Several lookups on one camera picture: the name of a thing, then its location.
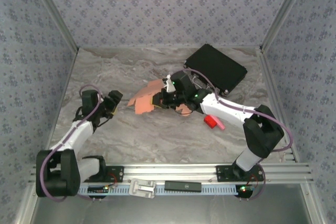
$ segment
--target blue floral wallpaper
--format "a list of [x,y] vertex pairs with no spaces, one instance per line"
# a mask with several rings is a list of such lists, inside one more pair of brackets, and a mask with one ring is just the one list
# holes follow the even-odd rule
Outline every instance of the blue floral wallpaper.
[[0,0],[0,223],[15,219],[73,56],[40,0]]
[[54,0],[78,46],[259,45],[283,0]]
[[302,162],[336,223],[336,0],[297,0],[268,58]]

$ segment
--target cable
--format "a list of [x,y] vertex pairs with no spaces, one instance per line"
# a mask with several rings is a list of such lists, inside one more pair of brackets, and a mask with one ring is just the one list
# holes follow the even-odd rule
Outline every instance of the cable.
[[215,86],[211,83],[211,81],[208,79],[208,77],[206,77],[204,74],[202,74],[201,72],[199,72],[199,71],[197,71],[195,69],[191,69],[191,68],[182,69],[182,70],[179,70],[177,72],[180,72],[180,71],[191,71],[191,72],[198,73],[200,76],[202,76],[210,84],[210,86],[214,89],[216,100],[220,104],[222,104],[222,105],[224,105],[224,106],[226,106],[226,107],[228,107],[230,109],[234,109],[234,110],[243,111],[243,112],[252,113],[252,114],[255,114],[255,115],[258,115],[258,116],[262,116],[262,117],[267,118],[268,120],[271,120],[272,122],[275,122],[278,125],[280,125],[287,132],[287,134],[289,136],[289,144],[287,146],[283,147],[283,148],[275,149],[272,152],[282,152],[282,151],[285,151],[285,150],[288,150],[289,148],[291,148],[291,146],[293,144],[293,135],[292,135],[291,131],[283,123],[281,123],[279,120],[277,120],[277,119],[275,119],[272,116],[269,116],[267,114],[261,113],[259,111],[245,110],[245,109],[242,109],[242,108],[235,107],[233,105],[227,104],[227,103],[225,103],[225,102],[223,102],[222,100],[219,99],[218,92],[217,92]]
[[193,79],[192,79],[191,82],[192,82],[194,85],[198,86],[200,89],[202,89],[201,85],[197,84],[197,83],[194,81],[195,78],[196,78],[196,76],[193,77]]
[[118,184],[117,177],[116,177],[113,173],[109,173],[109,175],[111,175],[111,176],[114,178],[114,182],[113,182],[113,184],[110,184],[109,186],[117,185],[117,184]]
[[[198,73],[200,76],[202,76],[202,77],[203,77],[203,78],[210,84],[210,86],[214,89],[214,93],[215,93],[216,100],[217,100],[220,104],[222,104],[222,105],[224,105],[224,106],[226,106],[226,107],[228,107],[228,108],[230,108],[230,109],[234,109],[234,110],[238,110],[238,111],[243,111],[243,112],[247,112],[247,113],[252,113],[252,114],[255,114],[255,115],[258,115],[258,116],[263,116],[263,117],[267,118],[268,120],[271,120],[272,122],[275,122],[275,123],[277,123],[278,125],[280,125],[280,126],[287,132],[287,134],[288,134],[288,137],[289,137],[289,144],[288,144],[287,146],[283,147],[283,148],[273,150],[272,152],[282,152],[282,151],[285,151],[285,150],[288,150],[289,148],[291,148],[291,146],[292,146],[292,144],[293,144],[293,135],[292,135],[291,131],[290,131],[290,130],[289,130],[283,123],[281,123],[281,122],[278,121],[277,119],[275,119],[275,118],[273,118],[273,117],[271,117],[271,116],[269,116],[269,115],[266,115],[266,114],[264,114],[264,113],[261,113],[261,112],[259,112],[259,111],[255,111],[255,110],[244,110],[244,109],[242,109],[242,108],[238,108],[238,107],[235,107],[235,106],[233,106],[233,105],[230,105],[230,104],[227,104],[227,103],[223,102],[222,100],[219,99],[218,92],[217,92],[215,86],[211,83],[211,81],[208,79],[208,77],[206,77],[206,76],[205,76],[204,74],[202,74],[201,72],[199,72],[199,71],[197,71],[197,70],[195,70],[195,69],[191,69],[191,68],[182,69],[182,70],[179,70],[179,71],[177,71],[177,72],[180,72],[180,71],[191,71],[191,72]],[[263,177],[264,177],[264,183],[263,183],[263,185],[262,185],[263,187],[261,188],[261,190],[258,192],[258,194],[257,194],[256,196],[253,196],[253,197],[249,198],[248,200],[254,200],[254,199],[257,199],[257,198],[263,193],[263,191],[265,190],[265,185],[266,185],[266,175],[265,175],[265,171],[264,171],[263,167],[262,167],[259,163],[257,163],[257,165],[260,167],[260,169],[261,169],[261,171],[262,171],[262,173],[263,173]]]
[[110,120],[110,118],[108,118],[107,120],[105,120],[104,122],[102,122],[101,124],[99,124],[99,125],[97,126],[97,128],[100,127],[100,126],[102,126],[102,125],[104,125],[104,124],[106,124],[109,120]]
[[66,199],[66,197],[63,197],[62,199],[58,199],[54,196],[52,196],[49,192],[48,192],[48,189],[46,188],[46,185],[44,183],[44,169],[48,163],[48,161],[50,160],[50,158],[70,139],[70,137],[72,136],[72,134],[74,133],[74,131],[82,124],[86,121],[86,119],[88,119],[90,116],[92,116],[96,110],[98,109],[100,103],[101,103],[101,98],[102,98],[102,94],[99,90],[98,87],[96,87],[95,85],[92,85],[92,84],[86,84],[84,86],[82,86],[79,90],[79,95],[81,96],[81,92],[84,88],[86,87],[92,87],[94,88],[97,92],[98,92],[98,103],[97,105],[95,106],[95,108],[85,117],[83,118],[74,128],[72,128],[72,130],[69,132],[69,134],[64,138],[64,140],[62,141],[61,144],[59,144],[56,148],[54,148],[49,154],[48,156],[43,160],[42,162],[42,166],[41,166],[41,169],[40,169],[40,183],[41,183],[41,188],[44,192],[44,194],[51,200],[53,201],[56,201],[56,202],[62,202]]
[[258,181],[258,179],[257,179],[257,176],[254,175],[254,174],[251,174],[250,179],[248,180],[246,186],[248,186],[248,184],[251,182],[251,178],[252,178],[252,177],[253,177],[253,178],[256,180],[256,182],[257,182],[257,185],[256,185],[256,188],[257,188],[259,181]]
[[252,197],[250,197],[250,198],[248,198],[248,199],[241,198],[241,199],[243,199],[243,200],[245,200],[245,201],[250,201],[250,200],[254,200],[254,199],[259,198],[260,195],[261,195],[261,194],[264,192],[264,190],[265,190],[265,186],[266,186],[266,175],[265,175],[265,171],[264,171],[263,167],[262,167],[259,163],[257,163],[257,166],[260,167],[261,172],[263,173],[264,182],[263,182],[262,188],[260,189],[260,191],[259,191],[255,196],[252,196]]

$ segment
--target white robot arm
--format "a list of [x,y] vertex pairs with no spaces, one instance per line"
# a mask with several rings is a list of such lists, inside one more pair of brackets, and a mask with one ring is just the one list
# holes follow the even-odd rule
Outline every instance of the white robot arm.
[[80,161],[76,159],[84,142],[98,127],[113,117],[122,94],[119,91],[111,91],[99,104],[98,97],[95,90],[84,91],[81,94],[82,106],[77,110],[69,131],[51,149],[37,154],[36,193],[39,197],[47,196],[46,191],[52,197],[74,196],[81,182],[89,178],[95,181],[106,178],[107,169],[102,156],[88,156]]
[[153,97],[155,105],[175,109],[183,103],[192,111],[214,115],[244,130],[247,147],[234,161],[230,169],[233,173],[232,177],[236,177],[238,181],[241,178],[246,178],[257,163],[267,158],[284,136],[284,132],[278,124],[252,113],[257,111],[256,113],[274,118],[267,106],[261,105],[254,108],[224,98],[217,98],[211,91],[196,89],[189,76],[182,71],[173,74],[170,78],[175,90],[168,92],[167,89],[162,89]]

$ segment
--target mounting plate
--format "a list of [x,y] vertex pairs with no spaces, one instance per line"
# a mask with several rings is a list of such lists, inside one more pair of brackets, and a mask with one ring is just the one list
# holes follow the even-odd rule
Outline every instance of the mounting plate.
[[123,166],[106,166],[107,170],[107,175],[100,179],[99,181],[97,180],[92,180],[92,179],[87,179],[85,180],[85,183],[89,182],[104,182],[104,183],[111,183],[114,182],[114,177],[111,175],[113,174],[117,182],[122,182],[124,178],[124,167]]
[[264,181],[262,176],[262,171],[259,166],[255,165],[249,172],[246,172],[245,176],[240,180],[233,174],[232,165],[217,165],[216,166],[216,175],[218,182],[247,182],[255,180],[254,177],[251,177],[251,174],[255,175],[258,181]]

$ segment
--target black box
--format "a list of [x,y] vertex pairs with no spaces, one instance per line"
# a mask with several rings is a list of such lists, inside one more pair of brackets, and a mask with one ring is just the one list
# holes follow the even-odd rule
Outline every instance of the black box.
[[[198,70],[218,89],[219,95],[226,96],[245,77],[247,70],[209,44],[203,45],[184,62],[185,68]],[[207,81],[195,74],[199,80]]]

